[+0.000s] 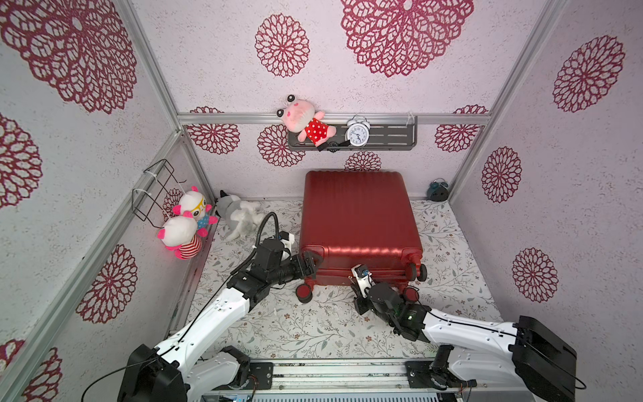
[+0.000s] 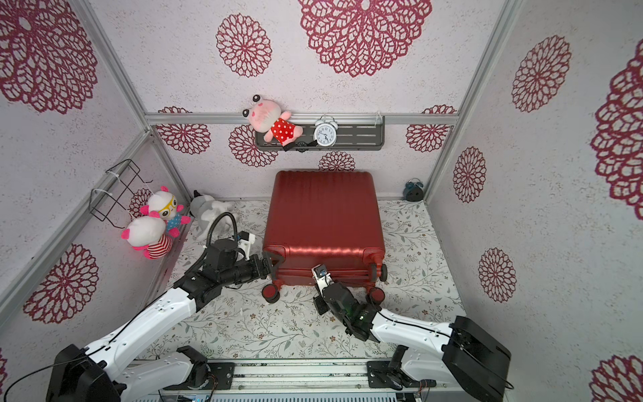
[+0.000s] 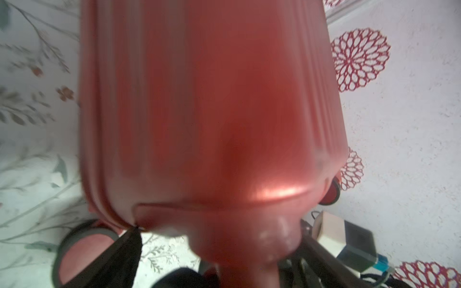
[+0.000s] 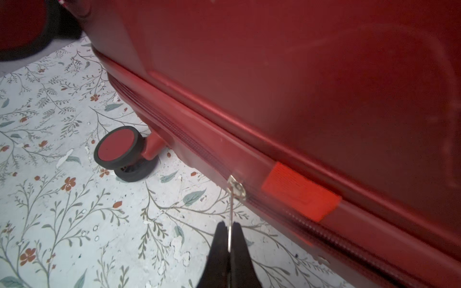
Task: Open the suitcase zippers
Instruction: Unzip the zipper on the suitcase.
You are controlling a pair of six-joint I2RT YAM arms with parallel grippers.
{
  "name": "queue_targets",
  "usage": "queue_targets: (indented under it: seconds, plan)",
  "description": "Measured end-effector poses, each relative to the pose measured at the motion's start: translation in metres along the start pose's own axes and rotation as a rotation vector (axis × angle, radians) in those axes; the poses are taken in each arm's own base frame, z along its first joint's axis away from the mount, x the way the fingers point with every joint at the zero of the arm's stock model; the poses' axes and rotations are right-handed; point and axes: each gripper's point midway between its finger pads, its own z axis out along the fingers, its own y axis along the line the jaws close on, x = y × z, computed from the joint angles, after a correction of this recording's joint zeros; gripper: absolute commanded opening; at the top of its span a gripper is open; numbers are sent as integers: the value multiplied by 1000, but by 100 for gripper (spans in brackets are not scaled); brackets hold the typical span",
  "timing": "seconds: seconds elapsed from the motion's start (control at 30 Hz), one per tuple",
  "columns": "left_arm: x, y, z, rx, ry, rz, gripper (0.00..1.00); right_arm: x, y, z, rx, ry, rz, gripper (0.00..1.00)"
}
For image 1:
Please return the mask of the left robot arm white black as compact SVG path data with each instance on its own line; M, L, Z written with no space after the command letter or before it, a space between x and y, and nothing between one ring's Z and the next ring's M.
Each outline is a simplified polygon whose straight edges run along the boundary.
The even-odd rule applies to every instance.
M192 322L157 346L141 345L130 355L117 400L199 401L220 386L243 385L249 358L241 351L229 347L209 361L199 358L273 286L316 276L322 262L312 251L291 254L282 240L262 241Z

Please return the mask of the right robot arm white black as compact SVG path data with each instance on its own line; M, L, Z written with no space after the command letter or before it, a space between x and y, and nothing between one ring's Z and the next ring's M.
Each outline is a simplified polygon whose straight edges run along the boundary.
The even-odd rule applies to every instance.
M442 313L405 300L385 282L354 280L359 314L372 312L411 342L438 348L425 375L438 390L470 388L474 381L522 385L544 401L573 401L576 351L535 318L493 323Z

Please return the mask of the red hard-shell suitcase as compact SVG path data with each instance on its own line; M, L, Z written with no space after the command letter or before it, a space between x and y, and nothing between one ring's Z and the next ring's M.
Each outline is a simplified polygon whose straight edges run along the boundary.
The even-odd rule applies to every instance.
M405 181L397 172L307 173L298 244L323 259L315 278L296 288L301 303L312 300L315 286L353 284L358 265L400 292L428 276Z

